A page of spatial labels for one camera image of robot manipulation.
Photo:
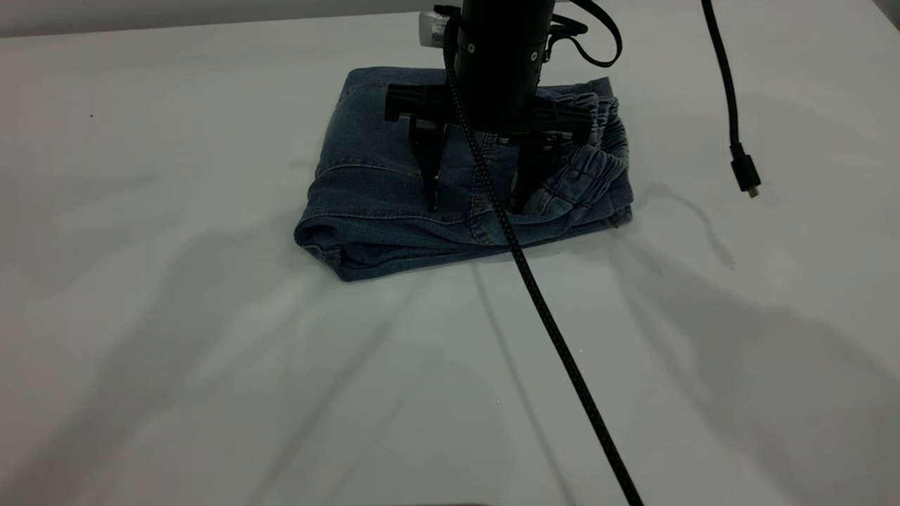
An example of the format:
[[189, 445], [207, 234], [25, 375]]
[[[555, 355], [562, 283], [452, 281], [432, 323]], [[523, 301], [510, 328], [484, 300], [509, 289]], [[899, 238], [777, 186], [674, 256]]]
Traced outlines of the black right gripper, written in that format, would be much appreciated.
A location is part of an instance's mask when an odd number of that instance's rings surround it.
[[446, 124], [462, 124], [456, 100], [471, 129], [507, 138], [518, 148], [508, 198], [514, 214], [521, 214], [531, 195], [553, 175], [563, 141], [588, 141], [594, 126], [591, 111], [537, 96], [544, 49], [544, 43], [453, 42], [444, 49], [443, 83], [389, 84], [385, 119], [409, 119], [409, 147], [429, 212], [437, 211]]

